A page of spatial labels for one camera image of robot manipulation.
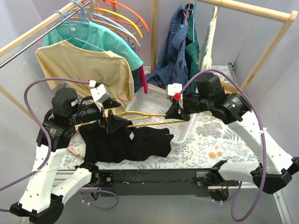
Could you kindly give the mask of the black t shirt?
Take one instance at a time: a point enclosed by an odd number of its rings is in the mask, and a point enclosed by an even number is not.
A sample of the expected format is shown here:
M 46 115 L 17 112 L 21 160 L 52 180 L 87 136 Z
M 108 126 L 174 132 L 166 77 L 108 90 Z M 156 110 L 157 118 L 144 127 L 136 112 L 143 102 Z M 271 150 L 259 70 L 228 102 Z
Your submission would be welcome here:
M 174 135 L 168 128 L 122 126 L 107 133 L 98 122 L 79 127 L 86 149 L 84 161 L 120 163 L 123 160 L 145 161 L 150 156 L 167 157 Z

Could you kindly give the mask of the beige t shirt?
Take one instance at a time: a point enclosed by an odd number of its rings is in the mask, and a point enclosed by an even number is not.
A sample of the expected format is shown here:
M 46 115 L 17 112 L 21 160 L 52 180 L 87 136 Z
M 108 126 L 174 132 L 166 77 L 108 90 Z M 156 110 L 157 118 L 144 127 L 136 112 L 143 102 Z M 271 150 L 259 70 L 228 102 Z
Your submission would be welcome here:
M 134 97 L 134 80 L 127 60 L 112 51 L 96 52 L 61 41 L 36 50 L 37 60 L 51 89 L 64 79 L 89 79 L 106 85 L 124 104 Z

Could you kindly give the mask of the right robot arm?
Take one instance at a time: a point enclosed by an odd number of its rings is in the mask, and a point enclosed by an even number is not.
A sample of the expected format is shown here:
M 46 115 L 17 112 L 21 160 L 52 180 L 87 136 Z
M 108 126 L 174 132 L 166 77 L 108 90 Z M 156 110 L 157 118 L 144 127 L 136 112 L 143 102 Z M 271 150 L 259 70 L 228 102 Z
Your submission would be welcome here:
M 190 120 L 190 115 L 209 111 L 235 131 L 258 158 L 256 164 L 217 162 L 197 180 L 208 185 L 227 181 L 255 184 L 263 192 L 273 194 L 284 188 L 299 171 L 299 159 L 284 151 L 259 123 L 253 106 L 244 96 L 225 93 L 221 81 L 212 71 L 201 72 L 195 78 L 197 93 L 184 96 L 182 84 L 166 87 L 166 97 L 172 102 L 166 119 Z

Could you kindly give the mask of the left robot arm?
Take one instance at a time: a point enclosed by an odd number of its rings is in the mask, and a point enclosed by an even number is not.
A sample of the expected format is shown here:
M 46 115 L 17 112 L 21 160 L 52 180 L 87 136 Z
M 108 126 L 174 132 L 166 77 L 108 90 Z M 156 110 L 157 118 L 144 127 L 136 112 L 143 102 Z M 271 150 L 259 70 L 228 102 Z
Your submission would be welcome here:
M 63 88 L 52 99 L 52 109 L 44 117 L 43 127 L 37 137 L 34 174 L 21 199 L 12 204 L 9 212 L 18 217 L 28 217 L 34 224 L 53 224 L 61 216 L 66 202 L 85 185 L 99 183 L 99 169 L 96 165 L 83 163 L 76 171 L 54 187 L 53 182 L 59 163 L 65 154 L 71 138 L 76 133 L 76 125 L 99 121 L 109 129 L 111 121 L 104 110 L 118 107 L 109 89 L 100 85 L 90 90 L 88 100 L 92 104 L 81 105 L 77 93 L 72 88 Z

